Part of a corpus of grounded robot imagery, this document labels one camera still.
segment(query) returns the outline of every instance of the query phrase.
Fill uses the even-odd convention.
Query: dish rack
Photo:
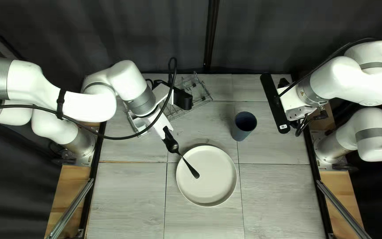
[[[175,87],[184,90],[188,94],[192,95],[193,105],[191,110],[186,111],[178,106],[168,104],[163,112],[170,122],[209,103],[210,101],[213,101],[213,98],[207,90],[204,82],[198,78],[198,75],[195,71],[191,79],[184,79],[184,77],[181,77],[181,80],[177,84],[175,84]],[[159,106],[162,107],[163,104],[164,101],[162,101],[159,104]]]
[[[209,103],[210,101],[213,101],[213,98],[207,90],[204,81],[201,81],[198,78],[198,75],[195,71],[190,79],[184,79],[184,77],[181,77],[179,81],[178,79],[176,79],[175,87],[184,90],[188,94],[191,94],[193,96],[193,101],[192,108],[188,111],[181,109],[179,106],[167,104],[163,112],[170,122]],[[163,106],[164,102],[164,100],[160,102],[160,108]],[[126,113],[128,121],[135,133],[138,133],[146,128],[146,125],[141,120],[141,118],[136,117],[135,114],[133,114],[130,110],[125,110],[124,112]],[[148,130],[145,133],[139,135],[138,137],[142,137],[150,132],[151,130]]]

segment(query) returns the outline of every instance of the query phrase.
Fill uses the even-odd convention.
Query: spoon handle
[[[188,166],[188,169],[191,171],[192,175],[194,176],[194,178],[198,179],[200,177],[200,174],[197,172],[197,170],[195,170],[189,163],[187,160],[185,160],[185,158],[178,152],[179,156],[181,156],[181,158],[184,160],[185,164]]]

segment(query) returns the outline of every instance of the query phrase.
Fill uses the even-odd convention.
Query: black bracket
[[[268,99],[272,116],[275,120],[278,131],[280,133],[288,133],[290,131],[290,122],[285,116],[284,108],[282,107],[281,100],[279,99],[271,74],[262,74],[260,76],[260,81],[262,82],[263,90],[265,91],[266,98]]]

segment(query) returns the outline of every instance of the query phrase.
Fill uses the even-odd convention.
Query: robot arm
[[[350,47],[344,56],[333,58],[286,92],[281,103],[287,119],[293,121],[336,97],[363,106],[382,104],[382,41]]]
[[[84,80],[82,94],[67,91],[62,112],[79,121],[107,121],[116,112],[116,95],[119,95],[128,108],[149,125],[159,114],[158,103],[167,97],[168,92],[169,87],[160,84],[153,93],[136,65],[124,60],[89,75]],[[60,88],[44,77],[38,65],[0,58],[0,105],[26,103],[56,110],[59,93]],[[64,145],[75,154],[88,156],[95,145],[84,129],[48,112],[26,108],[0,109],[0,123],[23,125],[30,119],[34,133]],[[153,125],[162,139],[166,126],[173,130],[164,114]]]
[[[341,156],[358,150],[362,160],[382,161],[382,110],[364,108],[326,138],[314,141],[316,156],[327,163],[337,162]]]

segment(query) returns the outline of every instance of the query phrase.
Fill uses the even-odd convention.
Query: spoon
[[[194,178],[198,179],[200,177],[200,174],[197,172],[197,170],[195,170],[186,160],[185,158],[182,156],[181,153],[179,153],[178,151],[176,152],[179,156],[181,156],[182,160],[184,160],[185,164],[188,166],[188,169],[191,171],[192,175],[194,176]]]
[[[163,128],[163,131],[165,132],[165,138],[163,139],[163,142],[166,144],[166,148],[169,152],[172,154],[178,154],[181,156],[181,158],[184,160],[185,164],[188,166],[188,169],[191,171],[194,178],[198,179],[200,177],[200,174],[195,170],[187,160],[182,156],[182,154],[179,152],[179,144],[178,142],[173,138],[172,134],[170,133],[167,126]]]

